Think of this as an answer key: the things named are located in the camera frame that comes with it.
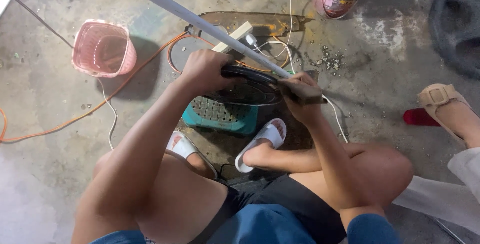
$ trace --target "teal plastic stool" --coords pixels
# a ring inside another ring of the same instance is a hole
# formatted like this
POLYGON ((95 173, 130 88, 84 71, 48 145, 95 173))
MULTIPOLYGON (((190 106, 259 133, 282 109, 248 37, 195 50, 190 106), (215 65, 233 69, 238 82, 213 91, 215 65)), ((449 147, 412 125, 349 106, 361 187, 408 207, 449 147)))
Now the teal plastic stool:
POLYGON ((257 126, 258 106, 222 104, 205 97, 196 97, 183 112, 189 127, 205 127, 241 135, 251 135, 257 126))

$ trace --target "shoe buckle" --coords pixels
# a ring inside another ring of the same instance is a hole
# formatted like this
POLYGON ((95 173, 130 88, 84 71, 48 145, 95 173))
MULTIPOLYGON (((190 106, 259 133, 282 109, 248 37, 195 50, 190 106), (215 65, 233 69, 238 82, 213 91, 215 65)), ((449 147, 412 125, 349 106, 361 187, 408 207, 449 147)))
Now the shoe buckle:
POLYGON ((430 91, 428 92, 428 97, 430 99, 430 104, 433 105, 433 106, 441 106, 441 105, 447 104, 450 101, 450 98, 448 97, 447 91, 443 87, 430 89, 430 91), (443 98, 443 100, 435 102, 434 98, 432 97, 432 92, 433 91, 440 91, 440 94, 441 94, 441 97, 443 98))

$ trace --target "beige flat shoe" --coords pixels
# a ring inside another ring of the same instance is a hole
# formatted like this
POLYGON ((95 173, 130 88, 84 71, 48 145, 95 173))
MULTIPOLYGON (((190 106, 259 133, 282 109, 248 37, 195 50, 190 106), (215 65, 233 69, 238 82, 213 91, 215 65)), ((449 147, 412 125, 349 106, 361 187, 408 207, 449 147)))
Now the beige flat shoe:
POLYGON ((459 143, 463 144, 464 146, 467 145, 462 138, 460 138, 452 130, 450 130, 447 126, 445 126, 443 122, 441 122, 436 115, 437 109, 440 106, 447 104, 452 100, 463 102, 466 106, 472 109, 470 104, 465 100, 465 98, 459 92, 455 90, 452 84, 444 85, 441 83, 434 83, 432 85, 429 85, 428 87, 423 89, 423 91, 420 92, 420 94, 418 94, 418 99, 420 101, 420 104, 425 109, 425 111, 430 115, 430 117, 435 119, 435 121, 438 122, 438 124, 440 124, 459 143))

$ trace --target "pink plastic basket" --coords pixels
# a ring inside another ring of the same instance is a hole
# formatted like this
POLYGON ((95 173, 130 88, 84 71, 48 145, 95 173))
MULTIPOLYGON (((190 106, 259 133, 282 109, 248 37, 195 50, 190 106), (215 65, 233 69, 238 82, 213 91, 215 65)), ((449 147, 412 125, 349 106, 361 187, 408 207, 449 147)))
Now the pink plastic basket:
POLYGON ((93 77, 115 77, 131 71, 137 53, 128 28, 104 20, 86 20, 75 37, 74 68, 93 77))

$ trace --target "foot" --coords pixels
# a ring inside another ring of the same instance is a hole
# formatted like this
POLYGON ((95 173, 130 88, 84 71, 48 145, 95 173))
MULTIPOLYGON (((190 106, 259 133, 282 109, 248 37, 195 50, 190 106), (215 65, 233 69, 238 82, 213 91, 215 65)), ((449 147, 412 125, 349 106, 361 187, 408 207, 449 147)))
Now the foot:
POLYGON ((480 147, 480 118, 466 104, 452 100, 438 107, 436 116, 462 138, 469 149, 480 147))
MULTIPOLYGON (((174 137, 172 147, 174 148, 181 139, 181 136, 174 137)), ((215 178, 215 173, 213 173, 212 168, 208 166, 207 162, 202 159, 202 157, 197 152, 193 152, 192 154, 190 154, 187 157, 187 161, 193 166, 193 168, 195 168, 195 173, 197 173, 198 175, 201 175, 202 177, 208 179, 215 178)))
MULTIPOLYGON (((284 130, 281 126, 281 122, 276 120, 273 121, 272 124, 277 128, 280 136, 283 138, 284 130)), ((262 161, 265 161, 265 159, 270 157, 273 151, 275 151, 273 143, 266 138, 260 138, 256 141, 254 147, 243 154, 243 162, 249 167, 261 168, 261 165, 263 164, 262 161)))

